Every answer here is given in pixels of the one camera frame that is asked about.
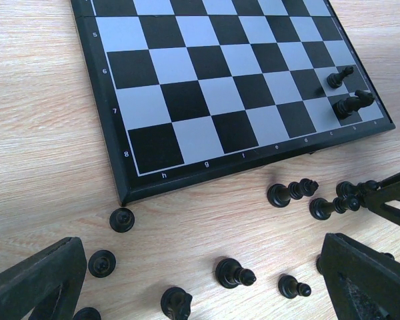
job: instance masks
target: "chess piece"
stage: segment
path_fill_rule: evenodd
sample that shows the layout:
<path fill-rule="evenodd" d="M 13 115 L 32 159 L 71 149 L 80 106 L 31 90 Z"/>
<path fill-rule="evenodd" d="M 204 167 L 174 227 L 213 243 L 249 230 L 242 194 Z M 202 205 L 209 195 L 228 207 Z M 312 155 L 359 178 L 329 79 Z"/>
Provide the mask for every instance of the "chess piece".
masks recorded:
<path fill-rule="evenodd" d="M 395 260 L 395 257 L 390 252 L 381 252 L 383 255 L 386 255 L 388 258 Z"/>
<path fill-rule="evenodd" d="M 252 270 L 242 268 L 237 260 L 231 258 L 218 263 L 215 276 L 218 282 L 227 289 L 236 288 L 238 285 L 250 286 L 256 281 Z"/>
<path fill-rule="evenodd" d="M 317 271 L 323 275 L 322 271 L 321 271 L 321 266 L 320 266 L 320 255 L 317 256 L 316 260 L 315 260 L 315 267 L 317 268 Z"/>
<path fill-rule="evenodd" d="M 366 204 L 363 200 L 364 195 L 371 191 L 376 191 L 379 188 L 379 182 L 375 180 L 369 180 L 363 183 L 358 183 L 357 186 L 348 181 L 338 183 L 336 186 L 336 194 L 338 197 L 347 197 L 349 195 L 355 195 L 360 200 L 360 205 L 365 207 Z"/>
<path fill-rule="evenodd" d="M 375 98 L 371 93 L 356 90 L 354 94 L 355 97 L 348 97 L 345 100 L 339 100 L 332 106 L 339 120 L 348 118 L 354 111 L 357 112 L 361 108 L 366 108 L 375 101 Z"/>
<path fill-rule="evenodd" d="M 118 208 L 109 217 L 109 225 L 119 233 L 128 232 L 135 224 L 135 216 L 126 208 Z"/>
<path fill-rule="evenodd" d="M 115 256 L 108 250 L 99 250 L 89 259 L 88 268 L 92 276 L 105 278 L 109 276 L 115 268 Z"/>
<path fill-rule="evenodd" d="M 293 299 L 297 295 L 301 297 L 309 297 L 311 288 L 305 283 L 298 282 L 291 275 L 283 275 L 279 280 L 279 291 L 282 296 Z"/>
<path fill-rule="evenodd" d="M 171 320 L 187 320 L 191 314 L 193 296 L 183 289 L 172 287 L 161 296 L 161 310 Z"/>
<path fill-rule="evenodd" d="M 101 320 L 101 314 L 95 308 L 83 308 L 74 315 L 73 320 Z"/>
<path fill-rule="evenodd" d="M 268 189 L 267 199 L 274 207 L 283 208 L 291 202 L 291 199 L 300 200 L 304 196 L 311 197 L 318 188 L 319 184 L 310 179 L 291 182 L 288 187 L 277 183 Z"/>
<path fill-rule="evenodd" d="M 309 212 L 317 220 L 328 220 L 334 211 L 342 214 L 346 210 L 358 211 L 359 209 L 360 202 L 354 195 L 349 195 L 346 198 L 334 198 L 332 202 L 317 198 L 309 204 Z"/>
<path fill-rule="evenodd" d="M 348 77 L 349 75 L 352 75 L 354 73 L 354 67 L 353 66 L 348 66 L 344 68 L 340 73 L 331 73 L 327 78 L 327 84 L 330 86 L 330 88 L 337 89 L 343 84 L 344 78 Z"/>

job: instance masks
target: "board frame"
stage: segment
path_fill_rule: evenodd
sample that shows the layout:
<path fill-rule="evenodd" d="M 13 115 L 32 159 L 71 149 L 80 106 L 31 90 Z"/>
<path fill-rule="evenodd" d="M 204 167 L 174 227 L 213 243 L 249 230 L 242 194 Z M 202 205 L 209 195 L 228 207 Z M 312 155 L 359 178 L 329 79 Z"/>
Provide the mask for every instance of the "board frame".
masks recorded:
<path fill-rule="evenodd" d="M 160 173 L 138 177 L 123 119 L 119 113 L 119 104 L 111 74 L 108 70 L 107 58 L 102 46 L 92 3 L 90 0 L 71 0 L 71 3 L 107 145 L 109 160 L 113 169 L 119 203 L 122 206 L 146 197 L 210 181 L 298 155 L 313 153 L 395 128 L 335 11 L 331 4 L 325 1 L 331 12 L 332 19 L 334 19 L 335 24 L 341 32 L 343 40 L 353 52 L 355 62 L 360 72 L 362 72 L 366 84 L 374 96 L 376 96 L 378 106 L 383 112 L 384 118 L 332 130 L 330 133 L 332 135 L 331 139 L 329 131 L 326 131 L 312 134 L 308 137 L 299 137 L 265 147 L 240 151 L 206 162 L 194 163 L 174 169 L 165 169 Z"/>

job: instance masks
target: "black pawn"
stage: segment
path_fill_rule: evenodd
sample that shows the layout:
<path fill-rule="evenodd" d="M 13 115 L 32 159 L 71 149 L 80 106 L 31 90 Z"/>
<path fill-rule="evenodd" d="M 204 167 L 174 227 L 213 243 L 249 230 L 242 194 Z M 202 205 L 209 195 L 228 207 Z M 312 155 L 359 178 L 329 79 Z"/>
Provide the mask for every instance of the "black pawn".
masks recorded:
<path fill-rule="evenodd" d="M 172 320 L 187 320 L 191 314 L 193 296 L 183 289 L 172 287 L 161 296 L 161 310 Z"/>
<path fill-rule="evenodd" d="M 353 112 L 357 112 L 361 108 L 370 106 L 375 98 L 372 93 L 356 90 L 355 97 L 348 97 L 345 100 L 339 100 L 332 108 L 339 120 L 348 118 Z"/>
<path fill-rule="evenodd" d="M 252 270 L 244 269 L 237 260 L 231 258 L 218 263 L 215 276 L 218 282 L 227 289 L 236 288 L 238 285 L 250 286 L 256 281 Z"/>
<path fill-rule="evenodd" d="M 328 202 L 324 198 L 317 198 L 309 204 L 309 212 L 317 220 L 328 220 L 334 211 L 345 213 L 346 210 L 357 211 L 359 209 L 360 201 L 354 195 L 346 198 L 334 198 L 332 202 Z"/>
<path fill-rule="evenodd" d="M 288 187 L 277 183 L 267 191 L 267 199 L 277 208 L 286 207 L 291 199 L 300 200 L 302 197 L 311 197 L 319 188 L 319 184 L 310 179 L 302 179 L 300 182 L 291 182 Z"/>
<path fill-rule="evenodd" d="M 128 232 L 135 224 L 135 216 L 126 208 L 118 208 L 109 217 L 109 225 L 119 233 Z"/>
<path fill-rule="evenodd" d="M 311 288 L 309 285 L 298 282 L 295 277 L 292 277 L 291 275 L 283 275 L 280 278 L 279 291 L 288 299 L 293 299 L 297 295 L 300 295 L 301 297 L 309 297 L 311 294 Z"/>
<path fill-rule="evenodd" d="M 340 86 L 342 86 L 342 81 L 344 78 L 348 77 L 349 75 L 352 75 L 354 73 L 354 67 L 348 66 L 344 68 L 340 73 L 331 73 L 327 77 L 327 83 L 329 84 L 330 88 L 337 89 Z"/>
<path fill-rule="evenodd" d="M 92 276 L 105 278 L 109 276 L 115 268 L 115 256 L 108 250 L 99 250 L 92 254 L 89 259 L 88 268 Z"/>
<path fill-rule="evenodd" d="M 74 315 L 73 320 L 101 320 L 101 314 L 95 308 L 83 308 Z"/>

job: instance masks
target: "wood grain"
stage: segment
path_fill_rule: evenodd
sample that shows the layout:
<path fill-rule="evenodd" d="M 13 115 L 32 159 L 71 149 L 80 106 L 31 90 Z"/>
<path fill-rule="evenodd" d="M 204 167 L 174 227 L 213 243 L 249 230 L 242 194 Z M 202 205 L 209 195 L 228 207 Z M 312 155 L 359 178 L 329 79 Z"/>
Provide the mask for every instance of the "wood grain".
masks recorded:
<path fill-rule="evenodd" d="M 400 227 L 360 210 L 320 222 L 308 199 L 272 208 L 271 183 L 318 180 L 332 199 L 337 182 L 382 179 L 400 171 L 400 0 L 334 0 L 397 128 L 314 155 L 130 205 L 134 228 L 108 224 L 118 207 L 107 151 L 68 0 L 0 0 L 0 272 L 66 236 L 86 256 L 108 249 L 117 268 L 89 273 L 77 309 L 103 319 L 164 319 L 162 292 L 194 296 L 190 319 L 334 319 L 315 256 L 327 232 L 342 232 L 400 261 Z M 220 257 L 257 275 L 226 290 L 213 278 Z M 277 292 L 281 273 L 310 284 L 310 298 Z"/>

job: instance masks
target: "light gray square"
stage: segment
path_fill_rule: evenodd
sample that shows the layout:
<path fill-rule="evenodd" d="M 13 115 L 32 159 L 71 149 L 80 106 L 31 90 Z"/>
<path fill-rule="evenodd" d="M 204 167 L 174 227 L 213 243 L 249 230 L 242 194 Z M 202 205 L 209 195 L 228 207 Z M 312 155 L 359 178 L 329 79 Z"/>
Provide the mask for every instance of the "light gray square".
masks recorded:
<path fill-rule="evenodd" d="M 187 47 L 219 45 L 209 17 L 176 17 Z"/>
<path fill-rule="evenodd" d="M 302 101 L 289 71 L 264 73 L 264 78 L 276 105 Z"/>
<path fill-rule="evenodd" d="M 212 117 L 172 123 L 184 164 L 206 161 L 224 155 Z"/>
<path fill-rule="evenodd" d="M 262 73 L 251 45 L 222 45 L 221 48 L 232 76 Z"/>
<path fill-rule="evenodd" d="M 171 122 L 159 85 L 118 89 L 116 94 L 126 130 Z"/>
<path fill-rule="evenodd" d="M 258 0 L 264 15 L 288 15 L 281 0 Z"/>
<path fill-rule="evenodd" d="M 318 133 L 341 127 L 328 98 L 310 99 L 304 104 Z"/>
<path fill-rule="evenodd" d="M 200 80 L 199 83 L 211 115 L 245 109 L 232 77 Z"/>
<path fill-rule="evenodd" d="M 314 71 L 320 80 L 321 86 L 325 90 L 326 96 L 331 97 L 333 95 L 343 95 L 344 93 L 348 93 L 348 90 L 344 84 L 337 89 L 333 89 L 327 83 L 327 76 L 329 76 L 331 73 L 339 73 L 338 69 L 335 67 L 318 68 L 314 69 Z"/>
<path fill-rule="evenodd" d="M 133 0 L 138 15 L 173 15 L 170 0 Z"/>
<path fill-rule="evenodd" d="M 275 43 L 274 34 L 265 17 L 239 17 L 250 43 Z"/>
<path fill-rule="evenodd" d="M 344 40 L 325 41 L 325 46 L 337 67 L 340 65 L 355 65 L 353 55 Z"/>
<path fill-rule="evenodd" d="M 366 108 L 361 108 L 359 110 L 359 114 L 364 122 L 384 118 L 384 115 L 382 114 L 376 101 Z"/>
<path fill-rule="evenodd" d="M 275 105 L 246 110 L 260 147 L 290 140 Z"/>
<path fill-rule="evenodd" d="M 291 17 L 292 24 L 302 42 L 323 41 L 311 17 Z"/>
<path fill-rule="evenodd" d="M 154 49 L 149 52 L 161 85 L 197 80 L 187 48 Z"/>
<path fill-rule="evenodd" d="M 279 48 L 289 70 L 307 70 L 313 68 L 302 42 L 279 43 Z"/>
<path fill-rule="evenodd" d="M 231 0 L 203 0 L 208 15 L 236 15 Z"/>
<path fill-rule="evenodd" d="M 330 16 L 325 2 L 323 0 L 303 0 L 311 16 Z"/>
<path fill-rule="evenodd" d="M 98 17 L 96 22 L 106 52 L 148 49 L 138 17 Z"/>

